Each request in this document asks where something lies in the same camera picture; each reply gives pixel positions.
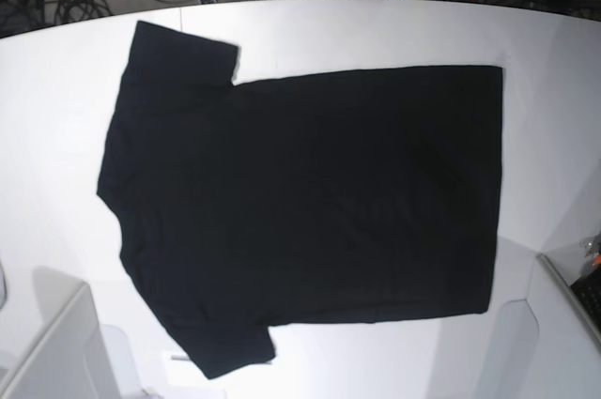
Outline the black T-shirt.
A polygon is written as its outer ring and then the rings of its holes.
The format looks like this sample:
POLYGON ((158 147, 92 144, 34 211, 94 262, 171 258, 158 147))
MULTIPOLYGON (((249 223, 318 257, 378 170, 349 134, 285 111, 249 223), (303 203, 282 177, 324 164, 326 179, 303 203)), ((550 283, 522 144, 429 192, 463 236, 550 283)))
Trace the black T-shirt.
POLYGON ((201 372, 271 361, 275 326, 486 312, 502 69, 233 84, 238 58, 138 23, 98 181, 124 269, 201 372))

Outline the black keyboard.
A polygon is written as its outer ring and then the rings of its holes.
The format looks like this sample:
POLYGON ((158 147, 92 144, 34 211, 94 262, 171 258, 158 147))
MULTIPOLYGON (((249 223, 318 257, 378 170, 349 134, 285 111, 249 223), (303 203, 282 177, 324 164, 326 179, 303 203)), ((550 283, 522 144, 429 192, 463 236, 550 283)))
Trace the black keyboard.
POLYGON ((600 269, 578 279, 571 285, 571 289, 595 325, 599 327, 601 315, 600 269))

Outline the white left monitor stand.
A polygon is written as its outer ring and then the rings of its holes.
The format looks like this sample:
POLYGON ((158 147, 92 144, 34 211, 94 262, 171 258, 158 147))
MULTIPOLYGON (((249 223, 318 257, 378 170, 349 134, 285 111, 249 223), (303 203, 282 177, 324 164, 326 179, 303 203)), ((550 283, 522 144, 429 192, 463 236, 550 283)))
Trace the white left monitor stand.
POLYGON ((81 283, 1 381, 3 398, 121 396, 90 286, 81 283))

